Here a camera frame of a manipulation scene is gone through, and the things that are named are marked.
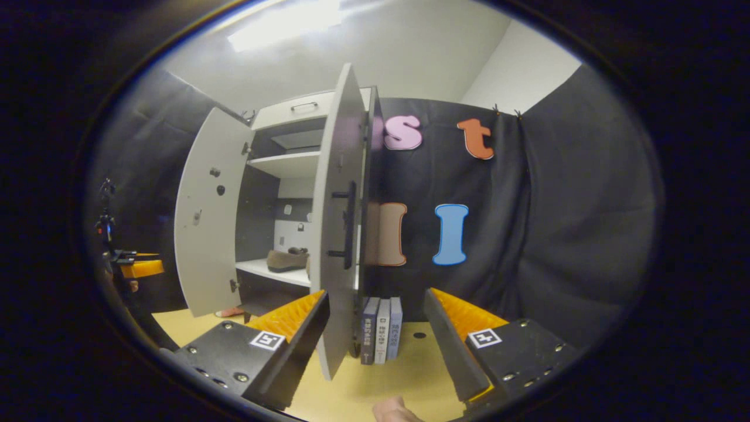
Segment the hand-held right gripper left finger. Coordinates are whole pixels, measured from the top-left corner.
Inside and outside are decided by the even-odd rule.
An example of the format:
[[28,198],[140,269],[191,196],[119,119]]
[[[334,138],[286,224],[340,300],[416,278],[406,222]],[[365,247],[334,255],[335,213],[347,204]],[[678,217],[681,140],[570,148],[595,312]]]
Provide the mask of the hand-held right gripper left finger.
[[326,328],[328,296],[317,291],[245,324],[222,321],[179,348],[175,361],[222,391],[284,410]]

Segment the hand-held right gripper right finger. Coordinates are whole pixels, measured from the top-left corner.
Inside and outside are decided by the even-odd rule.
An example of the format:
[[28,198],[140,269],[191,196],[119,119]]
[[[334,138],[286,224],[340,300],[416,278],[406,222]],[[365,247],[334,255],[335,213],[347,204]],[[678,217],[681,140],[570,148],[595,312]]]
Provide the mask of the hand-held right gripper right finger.
[[504,405],[538,390],[579,357],[573,345],[530,319],[509,322],[428,288],[424,314],[466,405]]

